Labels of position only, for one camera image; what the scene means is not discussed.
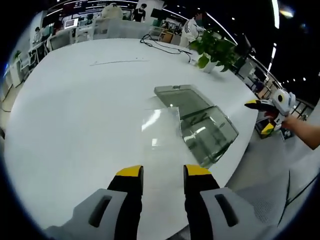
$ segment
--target white round table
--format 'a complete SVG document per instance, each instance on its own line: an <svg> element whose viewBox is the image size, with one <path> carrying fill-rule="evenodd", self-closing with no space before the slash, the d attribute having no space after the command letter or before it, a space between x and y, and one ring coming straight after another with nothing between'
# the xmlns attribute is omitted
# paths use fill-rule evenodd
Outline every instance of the white round table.
<svg viewBox="0 0 320 240"><path fill-rule="evenodd" d="M166 239L188 224L182 165L196 160L181 140L175 149L185 158L178 163L181 171L166 176L178 182L152 188L155 169L141 148L141 112L156 107L158 86L193 84L230 118L239 136L210 168L220 187L227 184L258 114L244 103L256 97L231 71L207 74L188 60L139 39L101 39L57 49L39 63L12 108L4 156L18 197L42 229L63 225L116 172L137 164L150 166L144 171L138 239ZM171 169L168 161L163 164Z"/></svg>

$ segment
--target glass box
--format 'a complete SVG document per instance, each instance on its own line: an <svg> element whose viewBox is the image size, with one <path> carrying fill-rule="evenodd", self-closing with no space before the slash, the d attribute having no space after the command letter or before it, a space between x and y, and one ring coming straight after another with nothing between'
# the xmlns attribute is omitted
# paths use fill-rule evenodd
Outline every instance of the glass box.
<svg viewBox="0 0 320 240"><path fill-rule="evenodd" d="M222 110L194 86L162 86L154 92L167 107L179 108L182 138L201 167L215 164L239 135Z"/></svg>

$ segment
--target human hand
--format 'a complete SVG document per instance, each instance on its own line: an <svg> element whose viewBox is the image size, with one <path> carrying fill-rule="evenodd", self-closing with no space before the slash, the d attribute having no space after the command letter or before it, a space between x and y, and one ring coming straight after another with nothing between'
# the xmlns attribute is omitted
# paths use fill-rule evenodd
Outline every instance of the human hand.
<svg viewBox="0 0 320 240"><path fill-rule="evenodd" d="M266 117L270 117L270 119L273 121L277 115L271 112L266 112L264 114ZM285 117L284 121L282 122L281 126L285 129L288 129L290 131L293 130L295 123L298 121L297 118L289 114L288 116Z"/></svg>

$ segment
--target yellow and white robot arm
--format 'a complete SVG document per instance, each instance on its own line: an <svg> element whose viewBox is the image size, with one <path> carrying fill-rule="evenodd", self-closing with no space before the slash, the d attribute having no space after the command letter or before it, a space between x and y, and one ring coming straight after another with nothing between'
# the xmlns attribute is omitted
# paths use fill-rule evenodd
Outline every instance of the yellow and white robot arm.
<svg viewBox="0 0 320 240"><path fill-rule="evenodd" d="M277 131L281 128L283 121L295 104L296 96L292 92L288 93L282 89L278 89L270 99L252 100L247 102L245 106L250 109L272 113L276 116L273 122L269 123L261 132L263 135L268 135L271 131Z"/></svg>

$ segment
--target white jacket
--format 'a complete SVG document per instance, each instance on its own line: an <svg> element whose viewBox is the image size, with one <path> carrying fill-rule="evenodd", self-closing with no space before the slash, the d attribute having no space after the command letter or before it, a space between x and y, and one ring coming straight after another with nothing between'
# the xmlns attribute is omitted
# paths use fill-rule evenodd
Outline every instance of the white jacket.
<svg viewBox="0 0 320 240"><path fill-rule="evenodd" d="M110 4L102 10L101 17L103 19L121 19L122 20L123 13L119 6L114 6L113 4Z"/></svg>
<svg viewBox="0 0 320 240"><path fill-rule="evenodd" d="M188 39L190 43L196 40L199 37L200 32L204 32L205 30L198 26L195 18L186 21L185 25L182 28L182 35Z"/></svg>

